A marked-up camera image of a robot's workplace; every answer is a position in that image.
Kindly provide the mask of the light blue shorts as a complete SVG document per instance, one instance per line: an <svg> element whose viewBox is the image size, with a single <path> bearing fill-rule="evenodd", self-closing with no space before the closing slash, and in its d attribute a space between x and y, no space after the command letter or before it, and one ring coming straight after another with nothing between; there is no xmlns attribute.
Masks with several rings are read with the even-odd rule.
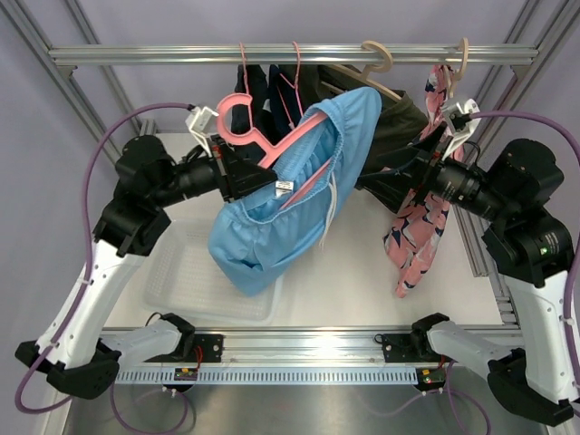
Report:
<svg viewBox="0 0 580 435"><path fill-rule="evenodd" d="M315 110L328 118L269 167L278 181L227 203L214 220L208 251L245 295L267 289L300 255L326 237L362 172L382 99L373 88L354 89L310 106L298 125ZM325 172L303 198L281 208L328 159L332 173Z"/></svg>

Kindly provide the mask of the navy drawstring shorts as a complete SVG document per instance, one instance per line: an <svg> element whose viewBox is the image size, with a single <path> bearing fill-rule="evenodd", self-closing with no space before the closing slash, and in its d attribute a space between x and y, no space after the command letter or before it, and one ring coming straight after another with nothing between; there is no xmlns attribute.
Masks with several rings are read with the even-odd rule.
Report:
<svg viewBox="0 0 580 435"><path fill-rule="evenodd" d="M317 86L319 74L316 66L300 68L298 91L295 90L294 64L271 64L268 71L268 98L275 126L282 136L288 134L302 119L303 113L319 102Z"/></svg>

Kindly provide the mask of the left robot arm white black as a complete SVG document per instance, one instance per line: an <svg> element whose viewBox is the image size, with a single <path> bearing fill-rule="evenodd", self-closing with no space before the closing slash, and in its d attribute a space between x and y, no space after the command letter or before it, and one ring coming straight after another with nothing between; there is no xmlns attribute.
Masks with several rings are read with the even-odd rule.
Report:
<svg viewBox="0 0 580 435"><path fill-rule="evenodd" d="M116 337L101 336L122 290L169 228L165 209L214 190L225 201L243 198L277 180L271 169L239 158L218 135L209 150L196 146L180 161L159 138L136 137L124 146L115 171L119 180L89 235L77 289L45 335L15 351L58 392L85 400L106 392L124 368L202 354L195 327L176 314Z"/></svg>

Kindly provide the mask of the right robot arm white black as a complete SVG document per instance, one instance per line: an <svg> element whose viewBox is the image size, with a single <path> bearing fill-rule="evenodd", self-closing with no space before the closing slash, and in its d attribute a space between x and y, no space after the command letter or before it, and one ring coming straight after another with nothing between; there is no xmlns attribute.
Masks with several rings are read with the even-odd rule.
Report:
<svg viewBox="0 0 580 435"><path fill-rule="evenodd" d="M566 289L574 248L564 224L546 210L563 172L544 144L512 140L489 169L454 159L428 162L424 152L399 169L359 177L359 189L376 198L413 187L487 220L483 243L504 277L524 344L498 345L431 314L412 326L399 345L379 334L385 355L422 362L454 361L484 379L507 411L546 426L572 419L579 401L567 337L576 335Z"/></svg>

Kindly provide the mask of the thick pink plastic hanger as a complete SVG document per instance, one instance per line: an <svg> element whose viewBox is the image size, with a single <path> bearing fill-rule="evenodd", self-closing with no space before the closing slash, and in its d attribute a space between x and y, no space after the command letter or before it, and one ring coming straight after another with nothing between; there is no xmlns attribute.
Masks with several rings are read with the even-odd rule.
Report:
<svg viewBox="0 0 580 435"><path fill-rule="evenodd" d="M321 124L328 117L322 112L315 110L314 115L307 117L297 127L295 127L288 135L286 135L277 145L273 145L269 139L262 134L257 128L253 128L250 132L243 134L233 133L226 125L225 117L227 113L234 108L234 106L246 107L248 97L244 93L232 93L222 99L217 105L217 133L228 143L234 146L246 146L251 142L255 142L264 152L265 156L260 160L258 165L262 168L269 168L286 150L290 149L299 139L314 129L314 127ZM322 178L325 172L330 172L331 160L328 159L304 184L293 192L281 208L287 208L295 202L303 198L306 193L314 188L316 182Z"/></svg>

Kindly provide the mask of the thin pink wire hanger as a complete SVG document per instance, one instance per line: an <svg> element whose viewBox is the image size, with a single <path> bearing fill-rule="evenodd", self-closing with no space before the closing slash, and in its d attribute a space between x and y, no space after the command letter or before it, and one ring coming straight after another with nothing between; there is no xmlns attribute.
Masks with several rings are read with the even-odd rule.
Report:
<svg viewBox="0 0 580 435"><path fill-rule="evenodd" d="M246 132L250 132L254 128L254 121L253 121L253 113L252 113L252 96L250 93L249 87L249 77L247 71L247 55L246 49L242 42L238 43L240 54L241 54L241 61L242 61L242 70L243 70L243 83L245 87L244 94L248 97L247 104L246 104L246 114L247 114L247 130Z"/></svg>
<svg viewBox="0 0 580 435"><path fill-rule="evenodd" d="M290 85L292 89L295 91L295 99L297 108L300 114L300 119L304 116L304 109L300 99L300 92L299 92L299 77L300 77L300 68L301 68L301 52L297 41L292 41L292 45L295 49L296 54L296 64L295 64L295 77L293 83Z"/></svg>

